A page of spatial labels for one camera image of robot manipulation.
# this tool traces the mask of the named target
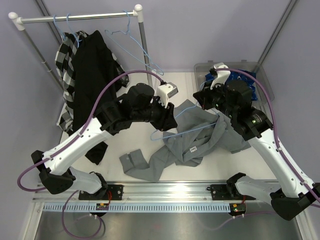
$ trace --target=clear plastic container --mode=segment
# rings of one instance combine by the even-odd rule
[[[199,90],[200,85],[206,80],[206,75],[209,73],[209,69],[216,63],[219,62],[206,62],[206,63],[197,63],[194,65],[194,75],[196,88]],[[247,61],[238,61],[238,62],[223,62],[231,69],[240,69],[256,73],[256,79],[264,86],[266,89],[271,101],[275,99],[275,96],[272,92],[271,86],[269,84],[267,75],[264,71],[264,68],[257,62],[247,62]],[[253,102],[255,107],[264,105],[267,103],[264,93],[261,91],[260,87],[254,84],[256,88],[256,95],[258,101]]]

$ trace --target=black and white checkered fabric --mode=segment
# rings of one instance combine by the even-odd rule
[[[88,35],[84,31],[78,31],[75,33],[76,37],[80,40],[86,38]],[[73,119],[74,110],[73,102],[75,97],[75,79],[76,74],[74,67],[72,66],[72,59],[76,55],[78,43],[75,37],[70,33],[65,33],[65,40],[60,45],[55,55],[55,65],[57,73],[60,77],[60,81],[63,87],[63,99],[64,105],[61,110],[60,118],[56,123],[64,132],[68,134],[73,133]],[[125,71],[122,66],[117,62],[116,56],[112,53],[113,60],[117,68],[118,74],[123,74]],[[129,84],[129,77],[124,76],[121,80],[121,85],[126,87]]]

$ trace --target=white label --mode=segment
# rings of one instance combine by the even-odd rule
[[[197,147],[194,146],[194,147],[190,148],[190,153],[193,153],[193,152],[195,152],[195,151],[197,151],[197,150],[198,150]]]

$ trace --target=gray fabric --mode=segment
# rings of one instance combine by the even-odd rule
[[[186,100],[174,109],[174,116],[194,104]],[[146,162],[140,149],[120,157],[123,172],[137,179],[157,183],[164,168],[175,163],[189,167],[201,164],[203,157],[213,152],[217,147],[231,153],[247,149],[250,145],[234,131],[230,120],[223,114],[212,114],[200,107],[192,107],[176,119],[177,132],[198,129],[212,123],[215,125],[163,139],[164,146],[156,151]],[[174,133],[164,132],[163,136]]]

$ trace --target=white table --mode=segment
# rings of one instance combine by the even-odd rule
[[[192,72],[166,73],[163,79],[177,85],[179,93],[170,101],[178,106],[187,98],[195,102],[192,94],[196,92],[196,83]],[[147,83],[143,73],[130,75],[130,86],[139,82]],[[72,166],[84,172],[95,171],[101,173],[106,181],[142,181],[124,174],[119,157],[131,151],[141,149],[144,158],[149,161],[150,156],[164,144],[161,140],[151,141],[150,134],[155,129],[150,123],[135,122],[130,129],[121,131],[111,139],[108,139],[107,151],[103,160],[97,166],[91,163],[85,156],[79,158]],[[64,132],[61,141],[68,135]],[[227,180],[236,173],[245,173],[254,179],[276,179],[262,157],[252,147],[244,151],[231,154],[223,149],[217,149],[203,158],[197,167],[176,166],[175,164],[164,169],[160,181],[219,181]]]

